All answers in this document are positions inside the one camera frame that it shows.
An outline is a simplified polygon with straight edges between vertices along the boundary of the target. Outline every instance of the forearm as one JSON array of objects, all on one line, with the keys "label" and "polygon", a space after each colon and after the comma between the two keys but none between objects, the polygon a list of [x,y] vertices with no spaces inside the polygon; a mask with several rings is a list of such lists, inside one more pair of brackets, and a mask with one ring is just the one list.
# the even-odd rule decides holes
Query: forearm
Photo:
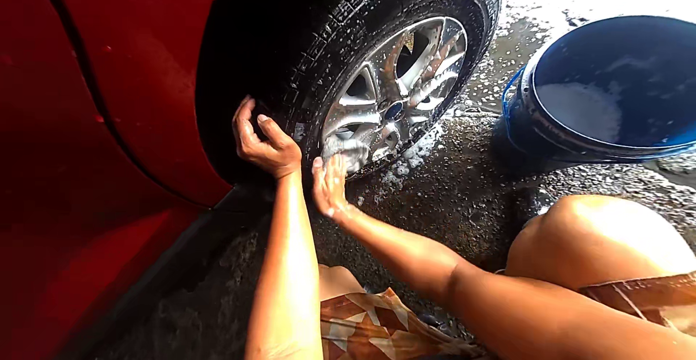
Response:
[{"label": "forearm", "polygon": [[353,205],[347,205],[334,218],[399,280],[437,303],[446,301],[450,274],[464,261],[456,252],[427,237],[380,222]]},{"label": "forearm", "polygon": [[278,181],[246,354],[248,359],[322,357],[319,270],[299,172]]}]

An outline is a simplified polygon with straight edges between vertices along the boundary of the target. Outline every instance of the hand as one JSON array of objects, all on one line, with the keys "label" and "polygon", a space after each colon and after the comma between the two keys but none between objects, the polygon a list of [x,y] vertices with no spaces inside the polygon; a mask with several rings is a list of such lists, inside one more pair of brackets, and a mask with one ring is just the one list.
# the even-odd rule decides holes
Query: hand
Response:
[{"label": "hand", "polygon": [[346,201],[346,161],[342,154],[335,154],[328,160],[326,169],[321,157],[312,164],[314,175],[314,201],[319,211],[326,217],[337,219],[336,214],[345,212],[350,206]]},{"label": "hand", "polygon": [[241,101],[235,117],[232,118],[232,130],[237,140],[237,155],[250,161],[280,179],[295,171],[300,171],[302,152],[300,147],[285,134],[271,118],[260,114],[257,117],[259,127],[269,138],[261,141],[251,126],[251,111],[256,102],[249,95]]}]

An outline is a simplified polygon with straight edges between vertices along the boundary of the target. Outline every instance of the asphalt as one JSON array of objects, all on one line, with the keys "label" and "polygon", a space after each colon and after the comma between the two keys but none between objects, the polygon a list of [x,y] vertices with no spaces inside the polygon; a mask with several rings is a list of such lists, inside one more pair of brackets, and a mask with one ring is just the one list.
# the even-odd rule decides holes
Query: asphalt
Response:
[{"label": "asphalt", "polygon": [[[438,240],[483,269],[505,266],[518,228],[512,192],[541,185],[556,197],[614,195],[645,204],[696,251],[696,154],[646,164],[583,165],[513,179],[489,149],[504,84],[550,37],[598,18],[657,14],[696,21],[683,0],[507,0],[498,36],[455,106],[393,165],[348,184],[347,198],[387,223]],[[448,318],[397,281],[357,241],[312,211],[320,263],[349,268],[370,290],[392,287],[413,311]],[[248,310],[265,248],[258,228],[222,245],[199,280],[163,297],[128,331],[109,337],[96,359],[241,358]]]}]

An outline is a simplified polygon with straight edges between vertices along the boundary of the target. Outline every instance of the car body panel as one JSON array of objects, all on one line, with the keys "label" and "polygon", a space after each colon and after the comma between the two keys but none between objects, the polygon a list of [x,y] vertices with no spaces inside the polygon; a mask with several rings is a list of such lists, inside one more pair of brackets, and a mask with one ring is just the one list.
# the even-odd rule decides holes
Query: car body panel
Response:
[{"label": "car body panel", "polygon": [[214,206],[231,187],[205,157],[194,103],[213,0],[62,1],[127,149],[161,184]]},{"label": "car body panel", "polygon": [[51,356],[205,211],[128,159],[50,0],[0,0],[0,352]]}]

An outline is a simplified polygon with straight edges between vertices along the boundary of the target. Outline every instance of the brown patterned fabric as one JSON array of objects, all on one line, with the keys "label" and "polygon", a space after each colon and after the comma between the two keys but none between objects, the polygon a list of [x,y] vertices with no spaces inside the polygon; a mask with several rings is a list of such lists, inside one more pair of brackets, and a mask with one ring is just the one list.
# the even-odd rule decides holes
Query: brown patterned fabric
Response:
[{"label": "brown patterned fabric", "polygon": [[[590,285],[579,292],[696,336],[696,272]],[[418,320],[391,288],[324,300],[321,319],[324,360],[497,359],[482,346],[446,336]]]},{"label": "brown patterned fabric", "polygon": [[590,285],[579,292],[612,309],[696,336],[696,272]]},{"label": "brown patterned fabric", "polygon": [[321,319],[324,360],[489,358],[483,348],[418,320],[391,288],[380,294],[349,293],[324,300]]}]

